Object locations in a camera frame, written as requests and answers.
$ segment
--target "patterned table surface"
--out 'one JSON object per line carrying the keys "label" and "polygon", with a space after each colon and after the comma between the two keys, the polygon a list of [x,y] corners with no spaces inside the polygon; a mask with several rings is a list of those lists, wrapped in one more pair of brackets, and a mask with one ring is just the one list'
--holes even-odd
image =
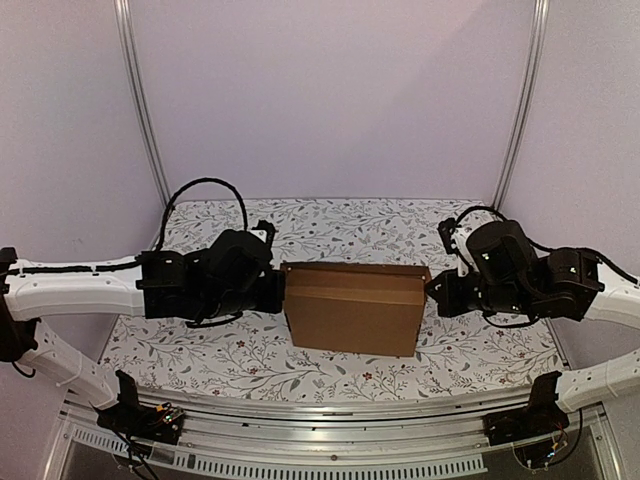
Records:
{"label": "patterned table surface", "polygon": [[[455,261],[440,245],[438,222],[474,204],[390,199],[246,203],[251,225],[267,219],[278,229],[276,265],[283,260],[428,264],[434,276]],[[481,220],[475,214],[469,218]],[[165,248],[186,253],[209,246],[225,228],[240,227],[234,202],[182,203],[171,216]],[[203,330],[187,329],[179,319],[121,316],[102,363],[151,388],[326,403],[460,395],[526,385],[541,373],[562,369],[543,322],[500,330],[478,313],[441,319],[435,307],[427,303],[414,358],[297,348],[283,315],[250,313]],[[521,321],[510,317],[494,321]]]}

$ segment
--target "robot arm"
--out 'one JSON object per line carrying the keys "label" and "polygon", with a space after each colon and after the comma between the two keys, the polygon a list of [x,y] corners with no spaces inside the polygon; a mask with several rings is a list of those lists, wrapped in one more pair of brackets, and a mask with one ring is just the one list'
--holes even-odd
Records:
{"label": "robot arm", "polygon": [[[512,220],[472,231],[458,223],[445,220],[439,230],[445,249],[457,254],[460,264],[427,285],[440,316],[479,310],[486,319],[497,312],[529,318],[515,326],[496,325],[502,328],[558,317],[640,328],[638,280],[599,252],[546,249],[531,242]],[[548,255],[538,257],[534,245]],[[639,387],[640,350],[582,370],[550,372],[535,379],[526,407],[487,415],[485,434],[496,445],[552,433],[557,425],[568,426],[567,413]]]}
{"label": "robot arm", "polygon": [[[98,411],[98,424],[127,436],[177,443],[183,411],[139,404],[135,381],[96,364],[39,317],[112,313],[179,317],[201,328],[245,310],[278,313],[284,276],[274,270],[273,225],[224,231],[209,248],[187,255],[154,250],[83,264],[42,264],[0,250],[0,361],[15,362],[72,389]],[[230,316],[216,323],[205,319]]]}

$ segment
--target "metal frame edge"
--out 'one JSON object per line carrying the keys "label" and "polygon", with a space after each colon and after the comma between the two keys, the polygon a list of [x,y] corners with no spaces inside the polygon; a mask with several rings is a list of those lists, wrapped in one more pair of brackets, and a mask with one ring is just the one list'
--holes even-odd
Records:
{"label": "metal frame edge", "polygon": [[518,159],[518,152],[524,137],[527,118],[531,107],[531,101],[535,90],[538,67],[542,57],[544,46],[544,36],[547,28],[547,17],[549,13],[549,0],[536,0],[531,30],[531,40],[529,43],[529,56],[525,69],[524,81],[520,92],[516,118],[511,129],[507,152],[505,154],[498,184],[493,196],[492,206],[500,210],[509,192],[509,185],[513,176],[513,170]]}
{"label": "metal frame edge", "polygon": [[151,174],[156,184],[158,195],[160,196],[160,201],[166,206],[171,198],[171,190],[160,158],[160,150],[153,131],[147,98],[142,85],[129,0],[114,0],[114,4],[118,31],[120,33],[120,43],[122,45],[122,55],[131,88],[131,97],[140,125],[140,133],[147,153],[147,159],[149,160]]}

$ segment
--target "brown cardboard box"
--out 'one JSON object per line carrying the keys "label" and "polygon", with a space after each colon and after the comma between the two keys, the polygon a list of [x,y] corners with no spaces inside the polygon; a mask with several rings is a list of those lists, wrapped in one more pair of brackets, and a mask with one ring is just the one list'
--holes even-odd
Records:
{"label": "brown cardboard box", "polygon": [[284,310],[299,347],[412,357],[428,267],[284,263]]}

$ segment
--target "white wall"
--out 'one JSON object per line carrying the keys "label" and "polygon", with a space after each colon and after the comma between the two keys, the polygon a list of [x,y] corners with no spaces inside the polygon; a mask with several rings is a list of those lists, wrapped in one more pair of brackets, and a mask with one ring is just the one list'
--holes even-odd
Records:
{"label": "white wall", "polygon": [[[130,99],[113,2],[0,2],[0,245],[43,261],[148,246],[160,202]],[[51,323],[96,358],[107,317]],[[0,478],[37,478],[64,392],[0,365]]]}
{"label": "white wall", "polygon": [[[551,3],[531,115],[505,213],[547,245],[600,249],[640,274],[640,4]],[[640,331],[557,321],[574,366],[640,346]],[[640,395],[606,405],[640,478]]]}
{"label": "white wall", "polygon": [[533,7],[133,0],[169,184],[208,175],[254,198],[489,200]]}

